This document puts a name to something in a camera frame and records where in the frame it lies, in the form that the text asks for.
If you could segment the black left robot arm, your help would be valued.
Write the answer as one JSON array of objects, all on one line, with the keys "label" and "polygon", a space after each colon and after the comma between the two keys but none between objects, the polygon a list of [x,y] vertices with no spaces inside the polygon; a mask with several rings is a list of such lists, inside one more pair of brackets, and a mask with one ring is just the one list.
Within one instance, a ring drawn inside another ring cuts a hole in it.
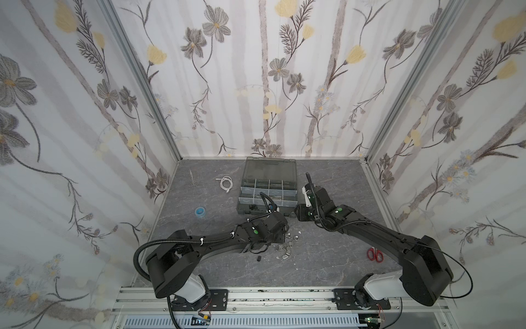
[{"label": "black left robot arm", "polygon": [[190,236],[179,230],[167,239],[142,244],[134,252],[135,270],[152,284],[158,299],[179,296],[190,303],[200,300],[207,292],[204,279],[194,275],[200,263],[227,253],[266,252],[270,245],[284,242],[288,220],[268,195],[261,193],[260,197],[267,212],[237,223],[230,231]]}]

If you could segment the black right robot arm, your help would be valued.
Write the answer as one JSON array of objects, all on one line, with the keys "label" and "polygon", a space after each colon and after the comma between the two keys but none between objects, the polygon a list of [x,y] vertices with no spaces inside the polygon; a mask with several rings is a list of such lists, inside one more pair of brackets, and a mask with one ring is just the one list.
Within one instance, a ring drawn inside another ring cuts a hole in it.
[{"label": "black right robot arm", "polygon": [[359,299],[367,302],[392,297],[412,298],[431,307],[439,299],[459,300],[471,295],[475,288],[473,277],[459,260],[456,264],[468,278],[469,288],[457,295],[446,292],[456,281],[449,264],[454,257],[443,251],[435,239],[398,232],[348,205],[337,205],[325,188],[313,182],[310,174],[305,176],[307,183],[302,189],[305,201],[296,210],[300,221],[314,222],[326,232],[357,238],[399,267],[389,273],[365,275],[355,286]]}]

